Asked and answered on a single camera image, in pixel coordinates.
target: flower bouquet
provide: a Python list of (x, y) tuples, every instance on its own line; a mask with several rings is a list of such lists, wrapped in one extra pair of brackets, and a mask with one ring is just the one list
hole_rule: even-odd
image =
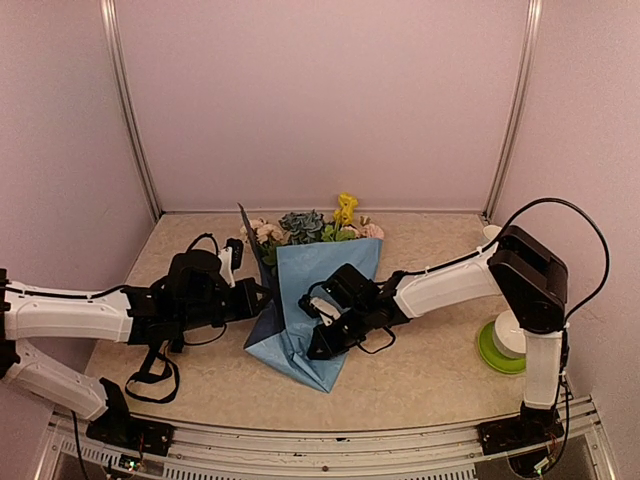
[(354, 221), (355, 197), (343, 193), (338, 201), (339, 208), (329, 221), (312, 210), (288, 213), (275, 224), (261, 218), (250, 220), (241, 207), (242, 233), (258, 261), (262, 284), (273, 293), (273, 301), (260, 314), (244, 348), (278, 371), (324, 392), (333, 387), (345, 358), (307, 358), (318, 320), (298, 307), (298, 299), (344, 263), (373, 278), (384, 238), (382, 229), (369, 217)]

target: black strap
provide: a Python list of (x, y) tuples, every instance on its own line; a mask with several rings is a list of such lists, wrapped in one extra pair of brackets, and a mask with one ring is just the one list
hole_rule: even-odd
[[(156, 359), (162, 360), (164, 362), (164, 370), (160, 375), (150, 372), (151, 366), (153, 365), (153, 362), (155, 362)], [(171, 391), (171, 393), (166, 397), (163, 397), (163, 398), (145, 397), (143, 395), (138, 395), (137, 393), (133, 393), (131, 390), (129, 390), (129, 384), (131, 382), (139, 382), (139, 383), (146, 383), (147, 385), (153, 385), (154, 383), (158, 383), (168, 378), (171, 378), (172, 375), (175, 382), (175, 387)], [(169, 360), (165, 355), (160, 353), (160, 345), (158, 345), (158, 346), (149, 347), (149, 353), (147, 353), (147, 356), (145, 357), (144, 362), (142, 362), (142, 365), (140, 366), (140, 370), (138, 370), (136, 373), (134, 373), (129, 377), (129, 380), (127, 380), (127, 383), (125, 384), (124, 391), (131, 398), (135, 398), (136, 400), (140, 400), (141, 402), (170, 403), (175, 400), (176, 395), (178, 394), (178, 388), (180, 388), (180, 373), (178, 370), (178, 365), (176, 365), (174, 362)]]

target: beige table surface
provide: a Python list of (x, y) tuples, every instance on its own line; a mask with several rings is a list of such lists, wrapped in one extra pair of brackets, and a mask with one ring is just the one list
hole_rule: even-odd
[[(277, 219), (281, 214), (259, 215)], [(467, 253), (479, 245), (482, 224), (475, 215), (374, 213), (386, 239), (378, 279), (399, 268), (415, 270)], [(224, 244), (239, 237), (236, 214), (165, 215), (135, 264), (128, 283), (149, 285), (165, 275), (172, 256), (202, 232)], [(237, 278), (257, 277), (249, 248)], [(232, 323), (219, 341), (186, 347), (173, 355), (180, 366), (176, 400), (167, 405), (127, 397), (133, 412), (209, 425), (276, 430), (369, 430), (477, 420), (517, 411), (524, 378), (494, 372), (476, 347), (479, 329), (506, 308), (501, 297), (477, 299), (431, 312), (394, 327), (396, 344), (370, 356), (354, 349), (333, 391), (321, 393), (272, 370), (244, 352), (253, 321)], [(211, 338), (210, 328), (187, 332), (189, 341)], [(386, 342), (370, 337), (370, 348)], [(124, 386), (138, 370), (146, 347), (98, 342), (87, 373)], [(164, 396), (163, 386), (136, 386), (147, 396)]]

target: pink wall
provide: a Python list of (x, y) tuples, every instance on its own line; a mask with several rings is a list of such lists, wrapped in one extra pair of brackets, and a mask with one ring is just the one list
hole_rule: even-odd
[[(52, 287), (122, 281), (152, 222), (99, 2), (4, 0), (0, 45), (0, 265), (11, 278)], [(92, 344), (44, 347), (83, 368)], [(26, 477), (50, 413), (0, 385), (0, 477)]]
[[(623, 479), (640, 472), (640, 5), (545, 2), (523, 125), (497, 219), (543, 195), (565, 197), (602, 227), (612, 253), (606, 290), (571, 322), (570, 378), (593, 392)], [(560, 207), (527, 214), (568, 261), (570, 300), (598, 282), (602, 253)]]
[(480, 211), (527, 1), (118, 2), (165, 210)]

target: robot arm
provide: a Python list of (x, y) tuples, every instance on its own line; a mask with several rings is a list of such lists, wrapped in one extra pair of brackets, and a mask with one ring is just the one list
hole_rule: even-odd
[(92, 422), (87, 434), (100, 440), (138, 449), (146, 432), (142, 438), (164, 437), (166, 444), (170, 426), (130, 418), (116, 384), (75, 372), (27, 339), (93, 338), (150, 348), (170, 341), (179, 350), (184, 331), (255, 317), (269, 302), (270, 293), (253, 278), (234, 279), (241, 255), (242, 243), (234, 240), (217, 255), (190, 248), (150, 287), (97, 294), (9, 283), (0, 270), (0, 378), (77, 412)]
[(527, 343), (524, 406), (551, 410), (563, 367), (565, 264), (519, 227), (509, 227), (497, 244), (427, 269), (396, 272), (381, 287), (353, 266), (340, 267), (323, 289), (342, 309), (327, 315), (324, 300), (310, 293), (300, 306), (323, 323), (315, 327), (308, 356), (328, 359), (361, 344), (375, 328), (389, 329), (447, 305), (503, 294)]

